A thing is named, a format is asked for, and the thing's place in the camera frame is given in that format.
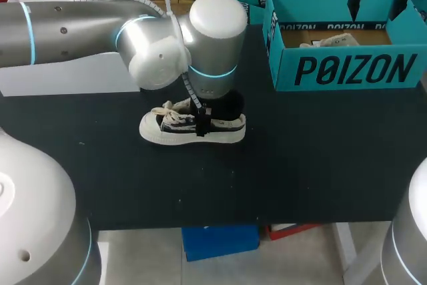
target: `blue led ring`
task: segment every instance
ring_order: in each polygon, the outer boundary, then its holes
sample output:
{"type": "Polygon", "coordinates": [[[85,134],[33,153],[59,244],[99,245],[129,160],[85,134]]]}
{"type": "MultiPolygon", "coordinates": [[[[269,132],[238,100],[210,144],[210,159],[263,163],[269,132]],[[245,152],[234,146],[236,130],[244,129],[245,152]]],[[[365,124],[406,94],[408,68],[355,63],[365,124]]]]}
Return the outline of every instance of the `blue led ring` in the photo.
{"type": "Polygon", "coordinates": [[[147,19],[147,18],[155,18],[155,17],[149,16],[149,15],[141,15],[138,18],[126,21],[124,23],[124,25],[121,26],[119,32],[117,33],[117,36],[115,36],[115,47],[117,48],[117,42],[119,41],[119,37],[120,37],[121,33],[123,32],[123,30],[125,30],[127,25],[129,25],[130,23],[135,23],[136,21],[141,21],[141,20],[147,19]]]}
{"type": "Polygon", "coordinates": [[[228,76],[228,75],[230,75],[231,73],[233,73],[233,71],[235,71],[235,70],[236,70],[237,65],[236,65],[236,66],[234,66],[234,68],[233,68],[232,70],[230,70],[230,71],[229,71],[229,72],[227,72],[227,73],[223,73],[222,75],[208,75],[208,74],[206,74],[206,73],[202,73],[201,71],[198,71],[198,70],[197,70],[196,68],[194,68],[193,66],[190,66],[190,68],[191,68],[191,70],[192,70],[192,71],[194,71],[195,73],[198,73],[199,75],[204,76],[204,77],[207,77],[207,78],[222,78],[222,77],[228,76]]]}
{"type": "Polygon", "coordinates": [[[414,275],[412,275],[412,273],[409,271],[409,268],[406,267],[402,257],[400,257],[399,251],[398,251],[398,247],[396,246],[396,241],[394,239],[394,224],[392,223],[392,239],[393,239],[393,245],[394,245],[394,249],[396,251],[396,254],[398,256],[398,259],[402,265],[402,267],[405,269],[406,273],[408,273],[409,277],[411,277],[411,279],[417,284],[417,285],[421,285],[421,283],[415,278],[414,275]]]}
{"type": "Polygon", "coordinates": [[[29,44],[31,48],[31,65],[34,65],[35,64],[35,42],[34,42],[33,25],[31,24],[31,18],[29,16],[29,11],[27,6],[24,3],[20,3],[20,4],[22,6],[22,9],[24,10],[24,15],[27,20],[29,44]]]}
{"type": "Polygon", "coordinates": [[[91,229],[91,224],[89,223],[89,220],[87,221],[87,225],[89,226],[89,249],[87,251],[85,262],[83,263],[83,266],[81,267],[79,274],[74,279],[74,282],[71,283],[71,285],[76,285],[79,282],[79,279],[81,278],[81,275],[83,274],[84,270],[86,269],[87,262],[89,261],[89,257],[91,255],[91,251],[92,251],[92,229],[91,229]]]}

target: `black and white sneaker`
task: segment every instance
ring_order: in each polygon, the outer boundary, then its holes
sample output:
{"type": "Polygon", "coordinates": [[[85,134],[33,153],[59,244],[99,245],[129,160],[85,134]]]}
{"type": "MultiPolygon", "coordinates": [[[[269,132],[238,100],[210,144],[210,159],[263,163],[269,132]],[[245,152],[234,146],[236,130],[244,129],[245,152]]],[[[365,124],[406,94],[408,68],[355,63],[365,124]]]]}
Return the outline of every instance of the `black and white sneaker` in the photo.
{"type": "Polygon", "coordinates": [[[196,142],[232,144],[245,137],[246,117],[232,121],[211,119],[209,133],[197,136],[195,117],[190,114],[190,98],[176,104],[167,101],[163,107],[146,113],[139,125],[141,136],[155,144],[182,145],[196,142]]]}

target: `sneaker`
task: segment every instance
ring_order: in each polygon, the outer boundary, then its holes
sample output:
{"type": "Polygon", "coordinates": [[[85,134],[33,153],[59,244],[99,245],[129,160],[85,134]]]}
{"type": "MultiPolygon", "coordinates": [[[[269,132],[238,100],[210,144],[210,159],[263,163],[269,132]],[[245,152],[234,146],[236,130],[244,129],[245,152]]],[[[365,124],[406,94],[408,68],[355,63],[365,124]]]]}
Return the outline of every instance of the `sneaker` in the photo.
{"type": "Polygon", "coordinates": [[[232,121],[211,119],[209,133],[197,136],[195,117],[190,114],[190,98],[172,104],[167,101],[163,107],[153,108],[146,113],[139,125],[141,136],[155,144],[182,145],[197,142],[232,144],[245,137],[246,117],[241,114],[232,121]]]}
{"type": "Polygon", "coordinates": [[[300,48],[311,48],[311,47],[346,47],[346,46],[359,46],[359,43],[349,33],[343,33],[342,35],[333,36],[331,38],[323,39],[315,42],[313,45],[302,43],[300,48]]]}

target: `black table surface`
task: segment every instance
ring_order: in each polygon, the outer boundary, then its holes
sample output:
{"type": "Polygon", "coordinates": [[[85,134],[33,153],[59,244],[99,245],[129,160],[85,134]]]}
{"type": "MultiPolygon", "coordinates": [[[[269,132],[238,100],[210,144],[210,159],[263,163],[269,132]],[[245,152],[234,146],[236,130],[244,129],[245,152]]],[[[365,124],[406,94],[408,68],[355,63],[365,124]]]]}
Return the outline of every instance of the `black table surface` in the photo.
{"type": "Polygon", "coordinates": [[[187,97],[181,80],[143,93],[2,97],[0,125],[64,167],[99,230],[393,218],[427,157],[421,85],[278,93],[251,27],[236,88],[248,124],[230,146],[139,136],[144,113],[187,97]]]}

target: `robotic arm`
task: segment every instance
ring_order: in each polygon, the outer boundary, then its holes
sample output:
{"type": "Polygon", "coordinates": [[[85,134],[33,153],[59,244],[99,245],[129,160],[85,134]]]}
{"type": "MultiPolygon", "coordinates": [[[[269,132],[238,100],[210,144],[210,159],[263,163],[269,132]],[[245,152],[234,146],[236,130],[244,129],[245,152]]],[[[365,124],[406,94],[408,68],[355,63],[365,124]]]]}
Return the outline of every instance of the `robotic arm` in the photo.
{"type": "Polygon", "coordinates": [[[196,0],[178,18],[150,0],[0,6],[0,67],[116,51],[141,88],[165,87],[188,71],[204,99],[231,89],[247,21],[237,0],[196,0]]]}

